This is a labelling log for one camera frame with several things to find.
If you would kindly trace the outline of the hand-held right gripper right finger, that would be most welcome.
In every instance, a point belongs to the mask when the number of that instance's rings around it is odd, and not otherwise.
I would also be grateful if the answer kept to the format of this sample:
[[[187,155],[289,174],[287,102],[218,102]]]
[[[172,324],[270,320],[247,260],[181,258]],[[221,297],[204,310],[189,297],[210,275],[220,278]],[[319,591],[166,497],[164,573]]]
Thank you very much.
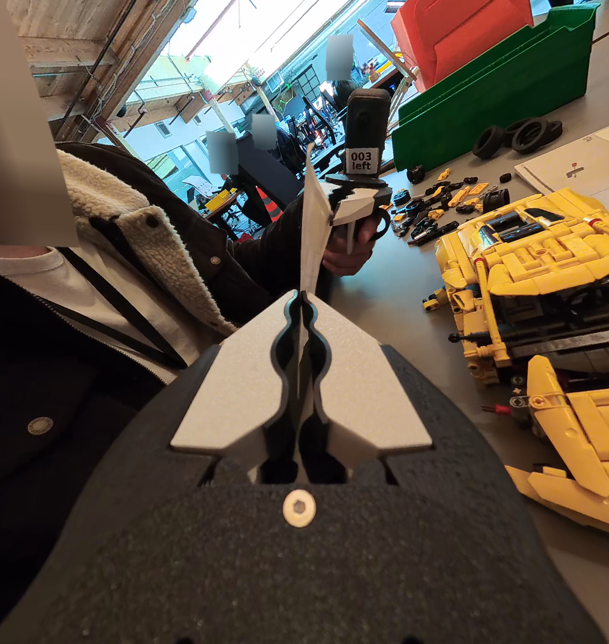
[[[302,293],[312,413],[302,426],[302,458],[342,472],[389,455],[433,446],[384,347],[308,292]]]

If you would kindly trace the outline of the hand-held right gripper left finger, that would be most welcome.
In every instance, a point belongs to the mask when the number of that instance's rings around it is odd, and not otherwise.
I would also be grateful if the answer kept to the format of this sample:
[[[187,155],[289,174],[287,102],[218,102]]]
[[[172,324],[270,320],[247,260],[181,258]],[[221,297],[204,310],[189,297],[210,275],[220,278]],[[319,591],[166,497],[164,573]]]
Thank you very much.
[[[232,458],[258,468],[263,482],[292,482],[299,324],[300,297],[292,290],[224,340],[171,447]]]

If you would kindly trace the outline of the person's left forearm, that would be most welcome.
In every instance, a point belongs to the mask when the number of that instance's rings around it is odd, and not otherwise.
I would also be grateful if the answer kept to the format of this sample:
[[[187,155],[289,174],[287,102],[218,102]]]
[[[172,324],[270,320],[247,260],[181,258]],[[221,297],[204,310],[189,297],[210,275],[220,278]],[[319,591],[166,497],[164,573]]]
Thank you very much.
[[[292,201],[259,239],[228,242],[228,252],[269,302],[300,285],[304,195]]]

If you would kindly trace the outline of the grey desk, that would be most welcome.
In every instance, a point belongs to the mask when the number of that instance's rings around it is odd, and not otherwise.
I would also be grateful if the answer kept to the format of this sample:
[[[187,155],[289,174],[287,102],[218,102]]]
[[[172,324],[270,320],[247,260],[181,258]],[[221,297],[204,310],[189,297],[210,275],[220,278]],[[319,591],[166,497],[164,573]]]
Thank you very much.
[[[587,92],[555,110],[562,136],[536,155],[609,126],[609,1],[596,13]],[[504,385],[480,388],[469,375],[462,350],[447,341],[455,331],[448,307],[427,313],[421,300],[442,285],[432,245],[408,247],[391,231],[353,277],[338,280],[332,306],[381,343],[389,344],[445,393],[477,425],[504,464],[531,471],[534,464],[558,465],[552,448],[512,418],[481,410],[507,405]],[[609,641],[609,536],[582,527],[526,499],[532,519],[571,589]]]

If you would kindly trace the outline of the person's left hand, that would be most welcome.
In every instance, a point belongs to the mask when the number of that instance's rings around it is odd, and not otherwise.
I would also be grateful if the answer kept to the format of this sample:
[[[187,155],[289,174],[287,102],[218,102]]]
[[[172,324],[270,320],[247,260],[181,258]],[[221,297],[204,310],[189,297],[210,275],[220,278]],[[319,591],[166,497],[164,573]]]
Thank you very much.
[[[371,258],[376,241],[376,234],[380,224],[380,216],[372,214],[356,222],[355,234],[352,239],[353,247],[348,253],[348,233],[345,225],[332,229],[325,251],[322,256],[322,265],[332,275],[354,276]]]

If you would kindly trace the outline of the orange traffic cone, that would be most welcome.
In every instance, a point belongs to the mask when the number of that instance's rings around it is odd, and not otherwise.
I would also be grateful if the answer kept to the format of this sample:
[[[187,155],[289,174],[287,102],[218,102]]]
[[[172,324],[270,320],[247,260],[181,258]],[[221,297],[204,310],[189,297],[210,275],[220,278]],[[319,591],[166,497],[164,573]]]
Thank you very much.
[[[283,211],[280,207],[270,198],[268,195],[260,188],[256,187],[259,196],[262,198],[264,207],[271,219],[271,221],[277,221],[283,214]]]

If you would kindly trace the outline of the black partition panel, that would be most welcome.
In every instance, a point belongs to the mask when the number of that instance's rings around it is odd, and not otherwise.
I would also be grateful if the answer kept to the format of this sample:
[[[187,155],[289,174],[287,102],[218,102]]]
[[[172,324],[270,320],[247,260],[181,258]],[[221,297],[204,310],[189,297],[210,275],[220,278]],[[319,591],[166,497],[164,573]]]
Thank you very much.
[[[236,177],[245,189],[259,187],[281,211],[297,199],[304,189],[304,182],[268,151],[255,148],[250,134],[237,139],[236,147]]]

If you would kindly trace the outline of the pile of black yellow parts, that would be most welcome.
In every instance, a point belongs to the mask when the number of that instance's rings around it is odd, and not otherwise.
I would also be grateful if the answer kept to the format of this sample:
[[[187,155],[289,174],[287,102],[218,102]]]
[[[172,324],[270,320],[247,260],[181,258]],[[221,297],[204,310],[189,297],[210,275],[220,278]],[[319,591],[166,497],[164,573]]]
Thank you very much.
[[[511,178],[507,173],[493,182],[482,181],[477,175],[459,179],[448,167],[425,188],[412,184],[401,188],[410,192],[411,201],[401,207],[391,201],[393,234],[410,246],[423,246],[453,232],[462,221],[483,214],[483,197],[491,191],[509,189]]]

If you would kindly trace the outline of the green storage bin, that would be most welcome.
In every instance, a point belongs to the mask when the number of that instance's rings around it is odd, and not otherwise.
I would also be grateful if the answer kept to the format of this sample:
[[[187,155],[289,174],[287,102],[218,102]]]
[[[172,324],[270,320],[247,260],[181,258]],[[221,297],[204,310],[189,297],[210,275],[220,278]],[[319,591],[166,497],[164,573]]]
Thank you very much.
[[[542,117],[585,95],[598,3],[551,9],[399,109],[398,171],[466,154],[486,128]]]

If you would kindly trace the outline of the person's white shirt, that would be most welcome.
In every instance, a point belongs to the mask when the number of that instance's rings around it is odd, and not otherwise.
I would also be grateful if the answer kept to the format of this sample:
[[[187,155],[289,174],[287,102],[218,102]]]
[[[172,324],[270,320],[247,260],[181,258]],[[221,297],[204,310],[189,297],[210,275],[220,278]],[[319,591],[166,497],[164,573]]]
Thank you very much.
[[[165,295],[92,244],[0,246],[0,275],[164,383],[199,356],[194,327]]]

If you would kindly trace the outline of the yellow brick car model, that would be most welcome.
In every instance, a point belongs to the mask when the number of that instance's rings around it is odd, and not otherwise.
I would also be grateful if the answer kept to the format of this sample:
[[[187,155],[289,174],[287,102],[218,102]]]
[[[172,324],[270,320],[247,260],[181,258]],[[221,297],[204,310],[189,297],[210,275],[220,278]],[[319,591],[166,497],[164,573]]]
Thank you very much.
[[[506,413],[558,465],[506,469],[518,491],[609,534],[609,212],[570,189],[536,194],[438,238],[470,375],[512,384]]]

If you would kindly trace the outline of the person's fleece-lined jacket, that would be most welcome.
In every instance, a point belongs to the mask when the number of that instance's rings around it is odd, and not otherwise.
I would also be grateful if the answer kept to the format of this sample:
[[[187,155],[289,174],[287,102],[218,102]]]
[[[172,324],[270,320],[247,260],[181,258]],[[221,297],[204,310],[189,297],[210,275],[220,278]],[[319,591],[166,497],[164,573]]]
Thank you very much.
[[[165,295],[194,327],[193,363],[273,303],[226,233],[144,162],[109,145],[56,148],[78,247],[92,244]],[[0,275],[0,624],[108,448],[170,383]]]

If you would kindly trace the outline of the instruction booklet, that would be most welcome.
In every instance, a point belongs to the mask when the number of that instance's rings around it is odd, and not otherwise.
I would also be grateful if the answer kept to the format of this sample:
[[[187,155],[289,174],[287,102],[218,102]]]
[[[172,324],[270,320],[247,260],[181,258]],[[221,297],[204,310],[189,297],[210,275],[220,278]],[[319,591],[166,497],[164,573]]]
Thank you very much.
[[[514,169],[541,193],[570,188],[609,208],[609,126]]]

